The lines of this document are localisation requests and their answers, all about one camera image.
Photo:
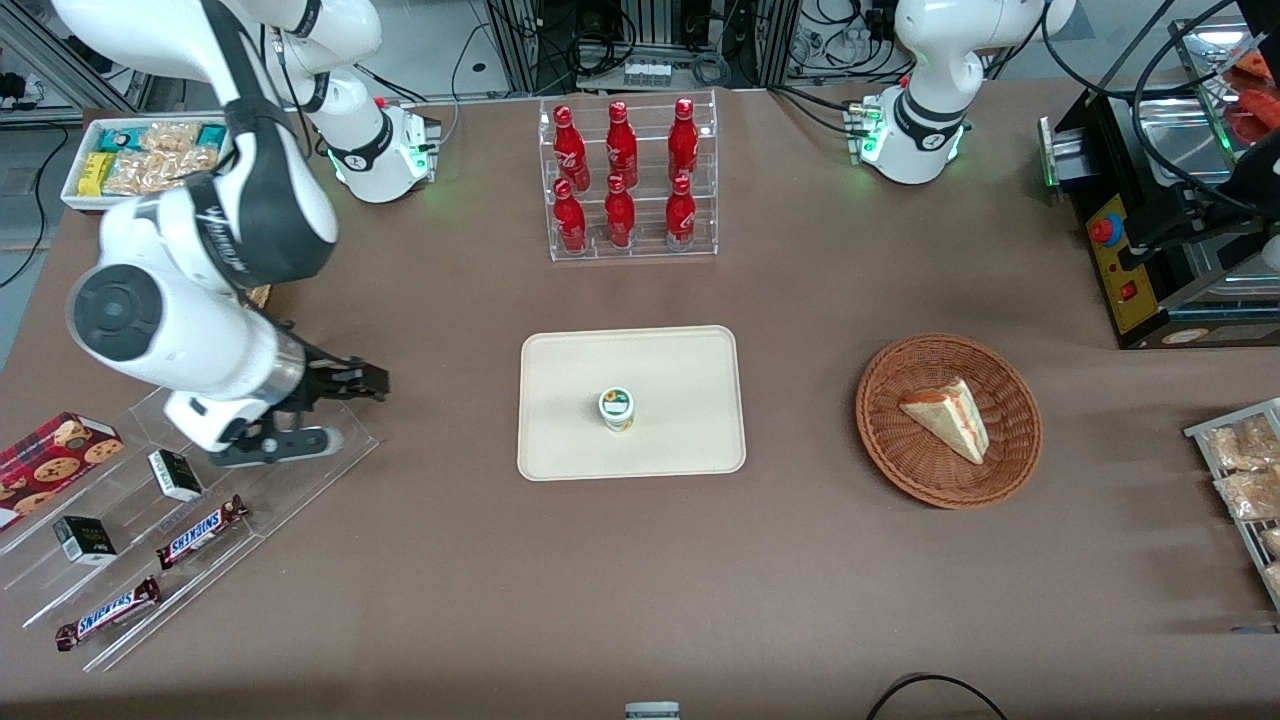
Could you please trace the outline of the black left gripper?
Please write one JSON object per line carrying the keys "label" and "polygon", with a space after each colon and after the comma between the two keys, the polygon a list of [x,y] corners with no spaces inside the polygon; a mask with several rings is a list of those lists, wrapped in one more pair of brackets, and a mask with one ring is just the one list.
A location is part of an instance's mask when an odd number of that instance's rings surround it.
{"label": "black left gripper", "polygon": [[1266,218],[1208,199],[1190,186],[1161,188],[1149,200],[1149,213],[1158,227],[1149,243],[1151,259],[1175,247],[1203,243],[1221,234],[1249,234],[1267,225]]}

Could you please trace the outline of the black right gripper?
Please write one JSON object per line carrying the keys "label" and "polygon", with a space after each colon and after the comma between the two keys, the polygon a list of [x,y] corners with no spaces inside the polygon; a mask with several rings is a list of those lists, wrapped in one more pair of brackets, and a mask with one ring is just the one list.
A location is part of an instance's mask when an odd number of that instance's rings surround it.
{"label": "black right gripper", "polygon": [[347,361],[324,357],[319,350],[305,348],[305,369],[300,383],[271,414],[312,413],[321,401],[367,400],[385,402],[390,391],[389,372],[372,364],[351,366]]}

